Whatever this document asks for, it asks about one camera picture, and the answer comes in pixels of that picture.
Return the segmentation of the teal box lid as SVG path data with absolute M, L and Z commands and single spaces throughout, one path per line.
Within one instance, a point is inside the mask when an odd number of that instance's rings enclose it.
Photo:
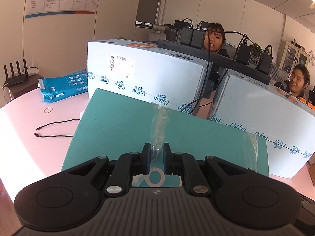
M 233 127 L 180 111 L 98 89 L 90 99 L 71 140 L 62 169 L 98 156 L 116 160 L 141 152 L 144 144 L 168 143 L 172 152 L 198 160 L 216 156 L 269 175 L 266 141 Z

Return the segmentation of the rubber band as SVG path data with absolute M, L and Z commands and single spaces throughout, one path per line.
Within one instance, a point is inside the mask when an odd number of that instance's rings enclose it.
M 44 113 L 51 113 L 53 111 L 53 108 L 48 107 L 44 109 Z

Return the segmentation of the large light-blue carton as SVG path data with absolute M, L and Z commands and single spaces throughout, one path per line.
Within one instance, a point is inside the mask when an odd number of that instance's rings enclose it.
M 217 87 L 208 119 L 264 138 L 275 176 L 294 177 L 314 154 L 314 110 L 233 70 Z

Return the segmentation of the blue paper ream pack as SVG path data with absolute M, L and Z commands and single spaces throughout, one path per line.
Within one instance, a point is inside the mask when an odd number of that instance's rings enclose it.
M 85 69 L 62 77 L 39 79 L 38 87 L 44 102 L 57 102 L 87 92 L 88 72 Z

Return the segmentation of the person in dark jacket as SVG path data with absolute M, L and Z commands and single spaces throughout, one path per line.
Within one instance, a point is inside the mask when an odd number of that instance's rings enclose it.
M 304 90 L 310 84 L 310 74 L 303 65 L 297 65 L 288 80 L 276 82 L 273 86 L 285 91 L 296 98 L 305 98 Z

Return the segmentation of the black power strip shelf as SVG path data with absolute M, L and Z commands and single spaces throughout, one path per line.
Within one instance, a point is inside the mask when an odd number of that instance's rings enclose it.
M 208 53 L 206 50 L 200 50 L 195 47 L 190 47 L 187 45 L 175 43 L 173 41 L 165 41 L 165 40 L 158 40 L 157 47 L 171 50 L 175 52 L 179 52 L 182 54 L 194 56 L 196 58 L 200 58 L 203 60 L 209 60 L 210 62 L 219 64 L 223 67 L 232 69 L 234 71 L 237 71 L 241 74 L 244 74 L 250 78 L 253 78 L 261 83 L 264 83 L 265 85 L 268 85 L 270 83 L 271 77 L 261 73 L 260 71 L 253 69 L 251 67 L 248 67 L 247 65 L 243 65 L 241 63 L 238 63 L 235 60 L 232 60 L 228 57 L 214 54 L 214 53 Z

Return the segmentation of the black router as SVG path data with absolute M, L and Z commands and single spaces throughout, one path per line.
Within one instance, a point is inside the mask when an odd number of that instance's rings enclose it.
M 20 65 L 18 61 L 16 61 L 16 67 L 18 71 L 17 74 L 14 73 L 13 64 L 10 63 L 11 76 L 8 75 L 6 65 L 3 66 L 6 77 L 6 80 L 3 83 L 3 87 L 9 87 L 15 84 L 23 83 L 26 80 L 26 78 L 28 77 L 27 62 L 25 59 L 23 59 L 22 61 L 24 66 L 23 73 L 20 70 Z

